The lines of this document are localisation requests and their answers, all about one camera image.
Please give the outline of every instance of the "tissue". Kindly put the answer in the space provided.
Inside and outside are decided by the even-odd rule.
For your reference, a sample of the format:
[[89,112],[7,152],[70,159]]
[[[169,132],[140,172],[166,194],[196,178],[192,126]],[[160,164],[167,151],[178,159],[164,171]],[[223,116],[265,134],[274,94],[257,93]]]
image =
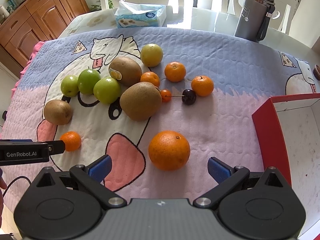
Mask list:
[[165,5],[119,2],[116,13],[118,28],[161,27],[166,18]]

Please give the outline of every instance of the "wooden cabinet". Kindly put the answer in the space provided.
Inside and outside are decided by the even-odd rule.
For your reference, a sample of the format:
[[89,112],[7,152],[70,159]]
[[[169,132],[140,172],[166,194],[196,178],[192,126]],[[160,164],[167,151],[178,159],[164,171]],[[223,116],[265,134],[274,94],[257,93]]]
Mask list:
[[57,39],[75,17],[88,12],[85,0],[25,0],[0,25],[0,56],[5,57],[0,61],[16,60],[5,66],[19,77],[16,66],[26,66],[34,45]]
[[54,40],[71,22],[59,0],[48,0],[32,17],[49,40]]
[[85,0],[60,0],[60,2],[63,8],[66,10],[71,21],[78,15],[87,13],[89,11]]
[[18,31],[18,29],[25,23],[30,17],[30,13],[26,7],[22,7],[19,14],[14,14],[10,17],[5,24],[1,25],[0,29],[0,44],[4,47],[12,36]]
[[12,36],[4,48],[21,66],[25,67],[31,56],[33,47],[39,41],[45,40],[47,40],[47,37],[34,19],[30,17]]

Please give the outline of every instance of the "cardboard box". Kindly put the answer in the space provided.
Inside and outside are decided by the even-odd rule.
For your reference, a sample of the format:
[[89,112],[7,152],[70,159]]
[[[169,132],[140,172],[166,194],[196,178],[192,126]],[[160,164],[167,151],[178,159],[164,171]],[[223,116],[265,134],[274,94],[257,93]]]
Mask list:
[[302,235],[320,220],[320,94],[271,97],[252,119],[264,168],[277,167],[306,210]]

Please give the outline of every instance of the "green apple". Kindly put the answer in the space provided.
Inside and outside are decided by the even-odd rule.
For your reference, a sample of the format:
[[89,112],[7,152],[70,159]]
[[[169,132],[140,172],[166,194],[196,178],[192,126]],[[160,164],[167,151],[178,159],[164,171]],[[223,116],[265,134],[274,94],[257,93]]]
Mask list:
[[61,82],[60,88],[62,94],[66,97],[75,97],[79,92],[78,77],[74,75],[65,76]]
[[94,69],[86,69],[82,71],[78,77],[78,88],[80,93],[84,95],[93,94],[94,85],[101,79],[98,71]]
[[121,87],[113,77],[100,79],[93,88],[94,96],[103,104],[112,104],[121,95]]

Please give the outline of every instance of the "yellow fruit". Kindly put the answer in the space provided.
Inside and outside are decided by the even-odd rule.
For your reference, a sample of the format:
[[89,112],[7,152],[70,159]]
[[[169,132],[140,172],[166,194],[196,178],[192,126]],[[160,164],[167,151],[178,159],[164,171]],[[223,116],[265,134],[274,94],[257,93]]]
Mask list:
[[140,58],[147,67],[155,67],[159,65],[163,57],[163,51],[157,44],[147,44],[142,47]]

